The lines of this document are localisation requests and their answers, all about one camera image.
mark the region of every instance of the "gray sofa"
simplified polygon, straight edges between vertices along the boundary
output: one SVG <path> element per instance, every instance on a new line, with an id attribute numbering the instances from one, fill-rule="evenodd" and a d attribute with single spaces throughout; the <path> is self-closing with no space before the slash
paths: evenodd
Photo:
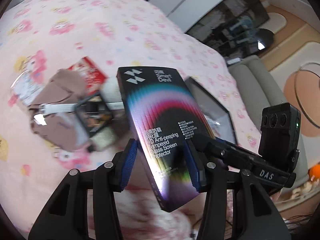
<path id="1" fill-rule="evenodd" d="M 237 81 L 238 90 L 251 120 L 260 130 L 263 108 L 287 102 L 284 94 L 256 55 L 249 56 L 230 66 L 229 71 Z M 301 186 L 309 179 L 307 157 L 301 135 L 298 149 L 300 150 L 300 156 L 294 170 L 297 179 L 292 189 Z"/>

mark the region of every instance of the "brown cloth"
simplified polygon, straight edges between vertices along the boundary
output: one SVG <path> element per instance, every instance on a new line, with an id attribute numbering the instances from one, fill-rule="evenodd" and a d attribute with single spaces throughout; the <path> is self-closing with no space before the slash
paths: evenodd
<path id="1" fill-rule="evenodd" d="M 86 96 L 86 82 L 78 72 L 59 70 L 29 106 L 32 131 L 68 152 L 89 143 L 89 137 L 74 113 L 44 116 L 47 125 L 38 124 L 34 119 L 36 114 L 41 114 L 41 104 L 74 104 Z"/>

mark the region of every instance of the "orange object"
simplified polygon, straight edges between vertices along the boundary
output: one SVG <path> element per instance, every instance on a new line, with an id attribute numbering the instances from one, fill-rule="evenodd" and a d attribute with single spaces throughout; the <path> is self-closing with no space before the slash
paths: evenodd
<path id="1" fill-rule="evenodd" d="M 320 164 L 313 166 L 309 170 L 309 176 L 310 176 L 311 181 L 313 181 L 315 179 L 320 179 Z"/>

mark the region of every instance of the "camera lens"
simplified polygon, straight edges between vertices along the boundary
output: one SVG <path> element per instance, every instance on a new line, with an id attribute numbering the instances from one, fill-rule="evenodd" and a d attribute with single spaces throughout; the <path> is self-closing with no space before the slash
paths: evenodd
<path id="1" fill-rule="evenodd" d="M 287 116 L 285 114 L 282 114 L 280 118 L 280 125 L 284 126 L 286 122 L 287 122 Z"/>
<path id="2" fill-rule="evenodd" d="M 271 127 L 275 127 L 278 121 L 278 117 L 276 114 L 272 114 L 271 118 L 270 118 L 270 126 Z"/>
<path id="3" fill-rule="evenodd" d="M 268 117 L 265 115 L 264 117 L 262 117 L 262 125 L 266 125 L 268 122 Z"/>

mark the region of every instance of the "screw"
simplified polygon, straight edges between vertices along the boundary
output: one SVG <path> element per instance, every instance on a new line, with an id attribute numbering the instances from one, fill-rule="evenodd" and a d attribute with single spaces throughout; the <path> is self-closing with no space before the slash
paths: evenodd
<path id="1" fill-rule="evenodd" d="M 242 174 L 244 176 L 249 176 L 251 174 L 251 172 L 249 170 L 242 170 Z"/>
<path id="2" fill-rule="evenodd" d="M 113 167 L 113 163 L 112 162 L 107 162 L 107 163 L 104 164 L 104 166 L 106 168 L 112 168 Z"/>
<path id="3" fill-rule="evenodd" d="M 73 170 L 69 171 L 69 174 L 70 174 L 71 176 L 77 175 L 77 174 L 78 174 L 78 170 L 73 169 Z"/>
<path id="4" fill-rule="evenodd" d="M 216 164 L 215 163 L 207 163 L 207 167 L 209 169 L 214 169 L 216 167 Z"/>

